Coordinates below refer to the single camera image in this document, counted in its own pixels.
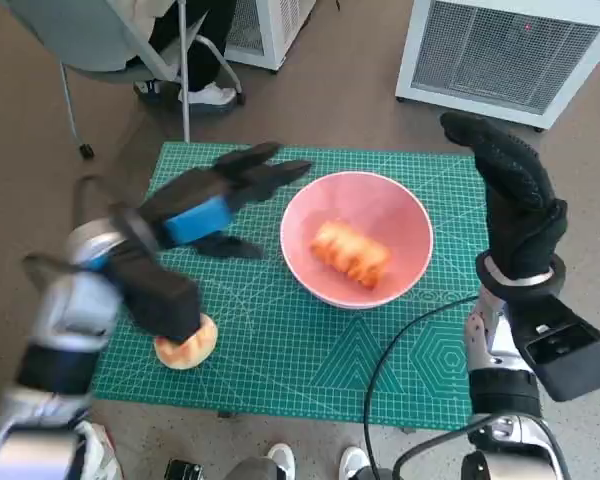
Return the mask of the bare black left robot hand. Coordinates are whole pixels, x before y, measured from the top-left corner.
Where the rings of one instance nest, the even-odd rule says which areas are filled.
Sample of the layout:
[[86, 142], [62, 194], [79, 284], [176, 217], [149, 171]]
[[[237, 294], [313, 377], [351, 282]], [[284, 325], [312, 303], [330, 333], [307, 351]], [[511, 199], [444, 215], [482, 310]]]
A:
[[189, 246], [208, 257], [260, 259], [259, 246], [224, 230], [247, 204], [271, 199], [310, 171], [309, 160], [272, 164], [281, 148], [265, 142], [230, 151], [210, 167], [191, 168], [156, 190], [138, 212], [159, 248]]

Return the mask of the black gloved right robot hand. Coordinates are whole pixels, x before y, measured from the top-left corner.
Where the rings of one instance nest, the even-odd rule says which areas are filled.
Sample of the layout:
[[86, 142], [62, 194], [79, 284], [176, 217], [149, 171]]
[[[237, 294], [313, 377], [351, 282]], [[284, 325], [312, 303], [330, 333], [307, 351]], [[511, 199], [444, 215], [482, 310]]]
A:
[[567, 229], [567, 202], [558, 198], [538, 153], [488, 120], [446, 112], [445, 137], [470, 149], [486, 191], [489, 251], [511, 280], [545, 274]]

